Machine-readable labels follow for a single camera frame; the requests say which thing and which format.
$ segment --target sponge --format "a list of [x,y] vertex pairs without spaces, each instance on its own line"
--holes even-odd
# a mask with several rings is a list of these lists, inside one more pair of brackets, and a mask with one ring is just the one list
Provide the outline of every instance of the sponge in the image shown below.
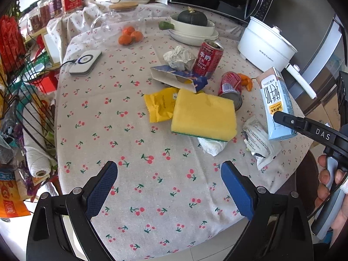
[[237,134],[233,101],[180,89],[174,108],[172,132],[229,141]]

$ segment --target roll of string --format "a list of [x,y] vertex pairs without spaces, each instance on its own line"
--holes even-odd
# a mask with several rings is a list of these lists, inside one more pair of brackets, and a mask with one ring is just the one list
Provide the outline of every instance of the roll of string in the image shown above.
[[46,144],[42,136],[41,118],[34,105],[34,103],[28,103],[23,109],[23,125],[28,131],[23,129],[24,148],[30,174],[33,177],[43,177],[51,172],[51,166],[48,160],[49,156],[40,147],[41,145],[46,148]]

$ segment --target metal screw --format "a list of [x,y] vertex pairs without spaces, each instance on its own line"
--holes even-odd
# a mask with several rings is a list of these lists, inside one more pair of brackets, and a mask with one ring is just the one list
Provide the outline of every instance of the metal screw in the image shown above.
[[257,191],[258,193],[264,194],[266,193],[266,188],[264,188],[263,186],[258,186]]
[[72,190],[72,193],[73,193],[73,194],[79,194],[79,193],[81,193],[81,191],[82,191],[82,188],[76,187],[76,188],[74,188],[74,189]]
[[299,194],[298,194],[296,191],[292,191],[292,192],[291,192],[291,196],[292,196],[293,198],[298,198],[298,197],[299,197]]
[[48,197],[48,195],[49,195],[48,192],[44,192],[43,194],[41,194],[41,198],[46,199]]

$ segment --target human hand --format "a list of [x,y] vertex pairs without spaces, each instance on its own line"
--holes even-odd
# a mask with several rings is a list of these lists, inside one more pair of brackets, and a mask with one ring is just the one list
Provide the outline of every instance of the human hand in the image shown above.
[[[318,163],[322,167],[326,167],[326,155],[321,155],[318,158]],[[343,179],[345,173],[341,170],[337,170],[335,173],[335,183],[339,184],[341,180]],[[315,199],[315,207],[318,208],[321,203],[328,197],[330,194],[330,190],[325,186],[330,180],[330,173],[327,169],[324,169],[319,174],[319,181],[321,182],[318,187],[318,197]],[[335,220],[331,224],[331,228],[333,229],[333,235],[331,244],[333,244],[337,238],[337,236],[340,234],[343,226],[346,223],[348,217],[348,195],[344,197],[342,207],[340,211],[338,212]]]

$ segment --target stack of dishes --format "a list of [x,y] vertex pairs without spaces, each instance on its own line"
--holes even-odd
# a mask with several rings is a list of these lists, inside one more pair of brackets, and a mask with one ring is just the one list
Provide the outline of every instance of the stack of dishes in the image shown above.
[[170,23],[174,25],[174,29],[169,29],[170,36],[178,42],[201,46],[204,40],[215,40],[219,36],[215,30],[215,24],[208,20],[207,26],[192,25],[189,23],[178,22],[178,15],[172,15]]

